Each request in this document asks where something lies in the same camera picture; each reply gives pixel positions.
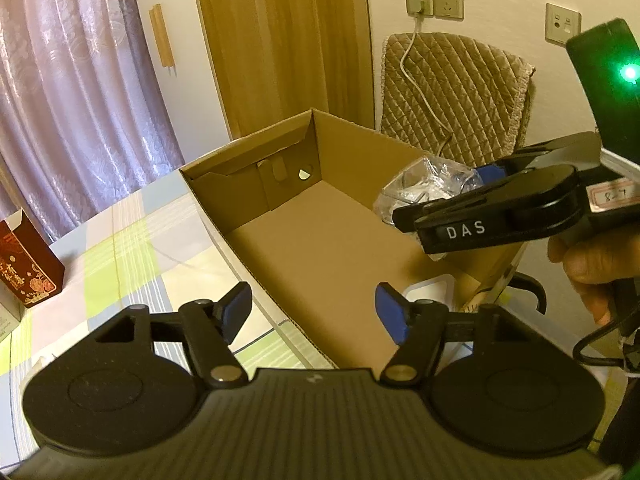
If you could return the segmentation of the person's right hand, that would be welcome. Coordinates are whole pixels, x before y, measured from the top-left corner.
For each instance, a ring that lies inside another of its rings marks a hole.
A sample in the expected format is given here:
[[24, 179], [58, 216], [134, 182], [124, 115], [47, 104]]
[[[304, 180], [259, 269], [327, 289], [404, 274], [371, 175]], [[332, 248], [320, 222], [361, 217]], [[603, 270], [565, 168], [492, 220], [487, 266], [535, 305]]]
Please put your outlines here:
[[608, 284], [639, 275], [639, 226], [600, 233], [573, 246], [559, 235], [552, 236], [548, 240], [548, 258], [562, 264], [594, 322], [608, 324], [613, 304]]

